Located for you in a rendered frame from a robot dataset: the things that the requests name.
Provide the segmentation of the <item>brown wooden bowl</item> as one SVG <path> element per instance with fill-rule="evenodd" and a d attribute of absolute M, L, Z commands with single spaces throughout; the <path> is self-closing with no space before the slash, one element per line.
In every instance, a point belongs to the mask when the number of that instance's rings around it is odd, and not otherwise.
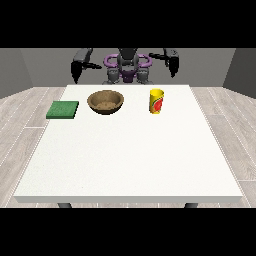
<path fill-rule="evenodd" d="M 117 112 L 124 103 L 124 96 L 113 90 L 102 90 L 92 93 L 87 103 L 96 113 L 110 115 Z"/>

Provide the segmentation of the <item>yellow cup with melon print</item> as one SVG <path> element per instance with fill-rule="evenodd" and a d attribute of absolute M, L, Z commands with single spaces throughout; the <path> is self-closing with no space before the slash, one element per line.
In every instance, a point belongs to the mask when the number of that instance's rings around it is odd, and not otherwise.
<path fill-rule="evenodd" d="M 159 114 L 161 112 L 164 99 L 164 91 L 158 88 L 150 90 L 149 111 L 151 114 Z"/>

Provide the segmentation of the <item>green square pad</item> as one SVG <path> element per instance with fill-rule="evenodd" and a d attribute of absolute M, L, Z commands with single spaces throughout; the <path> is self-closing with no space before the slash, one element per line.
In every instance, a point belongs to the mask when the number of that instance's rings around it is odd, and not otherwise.
<path fill-rule="evenodd" d="M 73 119 L 78 106 L 78 101 L 54 101 L 46 114 L 46 118 Z"/>

